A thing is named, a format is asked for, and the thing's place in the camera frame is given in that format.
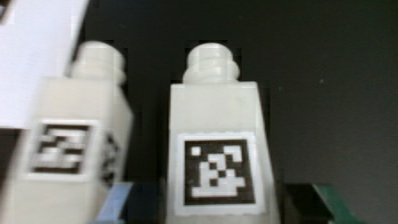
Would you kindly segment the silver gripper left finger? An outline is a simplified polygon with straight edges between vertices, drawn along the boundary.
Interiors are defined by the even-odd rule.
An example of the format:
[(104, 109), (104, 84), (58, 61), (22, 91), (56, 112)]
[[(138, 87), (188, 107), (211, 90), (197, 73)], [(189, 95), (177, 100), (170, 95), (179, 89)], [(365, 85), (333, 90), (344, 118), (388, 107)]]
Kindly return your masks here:
[(101, 206), (101, 210), (94, 219), (94, 224), (124, 224), (120, 216), (124, 205), (127, 202), (131, 187), (131, 182), (120, 182), (113, 184), (108, 192), (108, 197)]

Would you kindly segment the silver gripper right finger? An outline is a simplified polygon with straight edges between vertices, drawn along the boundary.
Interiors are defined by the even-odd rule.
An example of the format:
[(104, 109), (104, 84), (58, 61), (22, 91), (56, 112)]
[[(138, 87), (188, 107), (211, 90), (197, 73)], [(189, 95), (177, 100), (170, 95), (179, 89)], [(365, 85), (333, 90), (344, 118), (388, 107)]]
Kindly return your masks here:
[(357, 218), (333, 187), (328, 184), (314, 184), (312, 187), (330, 212), (326, 224), (367, 224)]

